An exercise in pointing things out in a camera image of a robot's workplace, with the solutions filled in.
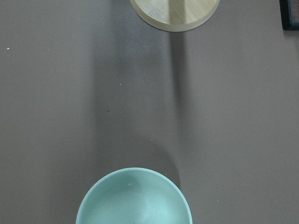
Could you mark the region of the green bowl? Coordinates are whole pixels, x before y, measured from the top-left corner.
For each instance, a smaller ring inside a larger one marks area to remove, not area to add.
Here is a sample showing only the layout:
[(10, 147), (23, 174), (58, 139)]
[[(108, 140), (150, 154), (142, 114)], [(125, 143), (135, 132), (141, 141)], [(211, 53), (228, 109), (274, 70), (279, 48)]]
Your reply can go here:
[(78, 224), (191, 224), (180, 189), (146, 168), (124, 168), (98, 180), (78, 209)]

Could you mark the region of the wooden mug tree stand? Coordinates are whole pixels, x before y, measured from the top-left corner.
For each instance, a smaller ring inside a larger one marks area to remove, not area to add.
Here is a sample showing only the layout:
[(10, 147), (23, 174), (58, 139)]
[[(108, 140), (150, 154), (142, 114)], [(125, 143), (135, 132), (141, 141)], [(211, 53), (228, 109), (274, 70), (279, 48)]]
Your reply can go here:
[(130, 0), (143, 21), (169, 32), (197, 28), (213, 16), (219, 3), (219, 0)]

